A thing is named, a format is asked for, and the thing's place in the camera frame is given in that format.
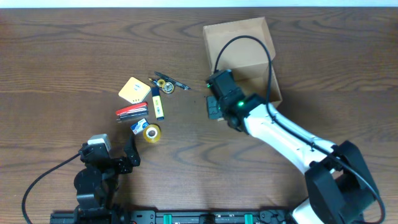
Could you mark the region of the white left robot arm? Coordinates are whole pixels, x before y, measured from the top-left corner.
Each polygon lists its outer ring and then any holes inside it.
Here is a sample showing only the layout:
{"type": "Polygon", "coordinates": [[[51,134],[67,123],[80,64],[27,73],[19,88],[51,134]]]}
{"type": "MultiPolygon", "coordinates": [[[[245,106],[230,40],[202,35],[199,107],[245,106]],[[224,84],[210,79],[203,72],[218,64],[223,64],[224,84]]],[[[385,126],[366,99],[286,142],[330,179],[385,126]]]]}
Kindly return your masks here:
{"type": "Polygon", "coordinates": [[[92,136],[78,151],[85,168],[74,179],[78,206],[74,223],[130,223],[131,212],[113,202],[119,189],[119,176],[130,174],[141,163],[134,135],[123,147],[124,156],[109,155],[107,134],[92,136]]]}

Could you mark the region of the correction tape dispenser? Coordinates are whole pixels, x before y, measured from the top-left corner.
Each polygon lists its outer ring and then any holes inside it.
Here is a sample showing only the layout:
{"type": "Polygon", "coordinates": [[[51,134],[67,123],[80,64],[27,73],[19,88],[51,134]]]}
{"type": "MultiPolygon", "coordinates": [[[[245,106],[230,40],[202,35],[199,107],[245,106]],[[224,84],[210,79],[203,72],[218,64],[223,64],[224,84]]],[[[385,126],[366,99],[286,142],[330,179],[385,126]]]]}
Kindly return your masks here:
{"type": "Polygon", "coordinates": [[[164,79],[153,78],[149,78],[149,81],[165,94],[172,94],[174,92],[175,85],[172,82],[167,82],[164,79]]]}

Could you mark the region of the blue white staples box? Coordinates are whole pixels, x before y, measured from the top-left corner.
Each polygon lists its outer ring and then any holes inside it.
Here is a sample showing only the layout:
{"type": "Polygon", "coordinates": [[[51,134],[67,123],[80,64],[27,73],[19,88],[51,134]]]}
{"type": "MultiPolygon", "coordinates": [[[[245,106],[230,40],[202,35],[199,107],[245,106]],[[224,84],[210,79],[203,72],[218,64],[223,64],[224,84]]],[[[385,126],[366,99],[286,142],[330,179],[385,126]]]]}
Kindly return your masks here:
{"type": "Polygon", "coordinates": [[[145,130],[148,125],[149,123],[147,122],[147,120],[145,118],[142,118],[131,126],[131,131],[134,135],[137,135],[143,132],[143,130],[145,130]]]}

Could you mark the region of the yellow sticky note pad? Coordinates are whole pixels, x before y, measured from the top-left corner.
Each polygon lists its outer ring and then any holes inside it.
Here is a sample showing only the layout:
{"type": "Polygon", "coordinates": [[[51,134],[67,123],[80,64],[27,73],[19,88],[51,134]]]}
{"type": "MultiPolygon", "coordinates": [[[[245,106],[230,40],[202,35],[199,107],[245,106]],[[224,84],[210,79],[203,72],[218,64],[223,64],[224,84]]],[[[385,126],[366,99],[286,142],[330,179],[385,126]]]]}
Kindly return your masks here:
{"type": "Polygon", "coordinates": [[[131,104],[141,103],[150,92],[150,86],[131,77],[122,87],[118,95],[131,104]]]}

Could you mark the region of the yellow highlighter marker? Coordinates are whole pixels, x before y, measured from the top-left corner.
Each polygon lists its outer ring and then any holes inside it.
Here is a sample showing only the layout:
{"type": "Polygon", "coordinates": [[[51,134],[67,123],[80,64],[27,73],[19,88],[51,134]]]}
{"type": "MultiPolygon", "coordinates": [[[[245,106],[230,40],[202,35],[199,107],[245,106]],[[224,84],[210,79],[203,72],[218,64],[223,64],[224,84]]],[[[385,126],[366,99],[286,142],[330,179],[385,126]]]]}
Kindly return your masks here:
{"type": "Polygon", "coordinates": [[[163,120],[164,119],[164,111],[163,111],[163,107],[162,107],[160,91],[157,87],[152,87],[151,93],[152,93],[152,101],[154,104],[155,117],[157,120],[163,120]]]}

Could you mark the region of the yellow clear tape roll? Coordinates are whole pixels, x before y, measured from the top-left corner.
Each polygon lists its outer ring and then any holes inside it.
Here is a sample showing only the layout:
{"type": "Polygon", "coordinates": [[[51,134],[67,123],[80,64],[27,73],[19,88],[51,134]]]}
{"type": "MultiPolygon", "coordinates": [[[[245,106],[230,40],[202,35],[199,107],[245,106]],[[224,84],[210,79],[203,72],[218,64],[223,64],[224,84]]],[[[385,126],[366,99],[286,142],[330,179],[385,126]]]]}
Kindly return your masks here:
{"type": "Polygon", "coordinates": [[[161,138],[161,131],[158,125],[150,124],[143,130],[143,137],[149,143],[155,143],[161,138]]]}

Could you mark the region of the red black stapler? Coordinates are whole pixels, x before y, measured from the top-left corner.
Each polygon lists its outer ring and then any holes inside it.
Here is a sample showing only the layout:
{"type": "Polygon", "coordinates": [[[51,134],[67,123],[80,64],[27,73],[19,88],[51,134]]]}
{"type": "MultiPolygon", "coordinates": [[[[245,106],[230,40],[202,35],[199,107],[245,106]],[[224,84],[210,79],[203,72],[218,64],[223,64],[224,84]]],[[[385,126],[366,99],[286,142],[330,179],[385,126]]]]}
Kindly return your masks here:
{"type": "Polygon", "coordinates": [[[147,102],[133,104],[116,111],[117,122],[127,121],[136,117],[149,114],[147,102]]]}

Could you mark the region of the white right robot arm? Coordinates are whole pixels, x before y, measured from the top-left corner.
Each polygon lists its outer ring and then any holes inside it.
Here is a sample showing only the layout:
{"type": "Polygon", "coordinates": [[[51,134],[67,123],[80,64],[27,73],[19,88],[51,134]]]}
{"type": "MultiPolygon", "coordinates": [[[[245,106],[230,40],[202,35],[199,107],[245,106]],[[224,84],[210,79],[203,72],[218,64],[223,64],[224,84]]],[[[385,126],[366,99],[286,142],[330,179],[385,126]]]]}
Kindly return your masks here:
{"type": "Polygon", "coordinates": [[[352,142],[319,138],[281,115],[263,97],[245,96],[230,70],[206,84],[228,125],[264,141],[305,177],[308,197],[290,213],[294,223],[364,223],[363,212],[381,203],[364,158],[352,142]]]}

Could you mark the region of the brown cardboard box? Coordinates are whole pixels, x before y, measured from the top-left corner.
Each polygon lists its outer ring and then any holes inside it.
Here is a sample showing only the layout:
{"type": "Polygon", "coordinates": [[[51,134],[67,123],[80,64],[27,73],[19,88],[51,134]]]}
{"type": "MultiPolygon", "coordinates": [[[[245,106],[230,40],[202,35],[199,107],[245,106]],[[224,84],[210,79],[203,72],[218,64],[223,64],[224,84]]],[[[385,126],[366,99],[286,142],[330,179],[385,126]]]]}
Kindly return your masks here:
{"type": "Polygon", "coordinates": [[[242,88],[246,96],[257,93],[266,96],[269,77],[269,62],[266,51],[255,40],[259,39],[267,48],[273,59],[275,48],[272,37],[264,17],[246,19],[234,22],[208,25],[203,28],[203,37],[211,73],[214,69],[230,69],[237,86],[242,88]],[[235,40],[221,49],[231,39],[243,35],[245,38],[235,40]]]}

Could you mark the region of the black pen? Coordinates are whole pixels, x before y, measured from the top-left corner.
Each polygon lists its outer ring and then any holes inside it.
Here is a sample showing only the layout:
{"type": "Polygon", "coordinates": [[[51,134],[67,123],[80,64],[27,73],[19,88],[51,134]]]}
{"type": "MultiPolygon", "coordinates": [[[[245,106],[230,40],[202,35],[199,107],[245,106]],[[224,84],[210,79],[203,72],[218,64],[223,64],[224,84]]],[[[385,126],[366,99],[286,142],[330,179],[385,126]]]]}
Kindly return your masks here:
{"type": "Polygon", "coordinates": [[[164,75],[163,73],[154,72],[154,74],[157,75],[157,76],[159,76],[160,78],[163,78],[164,80],[167,80],[168,82],[172,82],[175,86],[180,87],[181,89],[184,89],[184,90],[191,90],[191,88],[190,88],[188,85],[183,84],[183,83],[181,83],[181,82],[179,82],[179,81],[176,81],[176,80],[174,80],[173,78],[170,78],[169,76],[164,75]]]}

